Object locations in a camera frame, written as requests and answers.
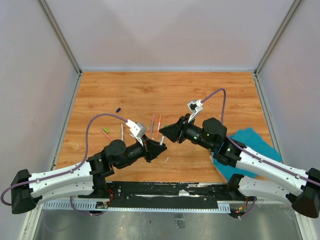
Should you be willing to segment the light green pen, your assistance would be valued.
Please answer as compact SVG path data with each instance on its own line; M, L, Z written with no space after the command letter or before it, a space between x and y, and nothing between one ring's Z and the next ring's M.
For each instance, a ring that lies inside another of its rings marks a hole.
M109 134L109 130L108 130L107 128L103 127L102 130L103 130L105 133Z

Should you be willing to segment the orange pen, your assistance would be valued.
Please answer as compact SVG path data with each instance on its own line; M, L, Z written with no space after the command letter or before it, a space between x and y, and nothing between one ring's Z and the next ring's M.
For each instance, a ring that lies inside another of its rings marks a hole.
M159 115L159 118L158 118L157 131L156 131L156 138L158 138L158 137L159 137L160 127L161 127L161 122L162 122L162 114L160 114L160 115Z

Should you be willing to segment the white pen green tip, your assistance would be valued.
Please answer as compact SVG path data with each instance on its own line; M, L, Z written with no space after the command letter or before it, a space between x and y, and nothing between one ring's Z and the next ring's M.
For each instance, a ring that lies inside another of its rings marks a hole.
M163 136L161 137L161 141L160 141L160 145L161 145L161 146L162 146L163 143L164 143L164 139L165 139L165 136L163 135Z

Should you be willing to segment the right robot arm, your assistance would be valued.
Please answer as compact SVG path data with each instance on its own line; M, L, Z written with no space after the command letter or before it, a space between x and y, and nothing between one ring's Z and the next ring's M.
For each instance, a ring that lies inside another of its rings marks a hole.
M266 157L251 147L227 136L227 128L216 118L206 119L202 127L194 125L186 114L159 131L173 143L185 140L211 153L224 166L253 172L264 180L233 174L226 193L232 200L242 196L273 199L290 204L293 210L309 218L320 216L320 171L295 168Z

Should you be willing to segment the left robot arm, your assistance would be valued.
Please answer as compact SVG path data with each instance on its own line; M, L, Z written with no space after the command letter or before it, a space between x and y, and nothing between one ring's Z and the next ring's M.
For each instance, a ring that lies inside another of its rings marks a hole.
M146 136L130 146L116 139L84 162L48 172L20 170L11 183L11 212L27 213L48 201L68 197L112 198L114 191L108 188L106 178L115 169L126 168L140 158L150 163L166 150L164 143Z

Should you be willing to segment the purple pen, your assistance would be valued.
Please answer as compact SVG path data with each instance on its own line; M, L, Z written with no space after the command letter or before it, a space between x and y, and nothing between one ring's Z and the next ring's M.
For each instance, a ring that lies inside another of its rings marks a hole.
M150 125L150 134L152 134L153 133L153 128L154 128L154 123L155 123L155 118L156 118L156 115L155 114L153 114L152 115L152 119L151 119L151 125Z

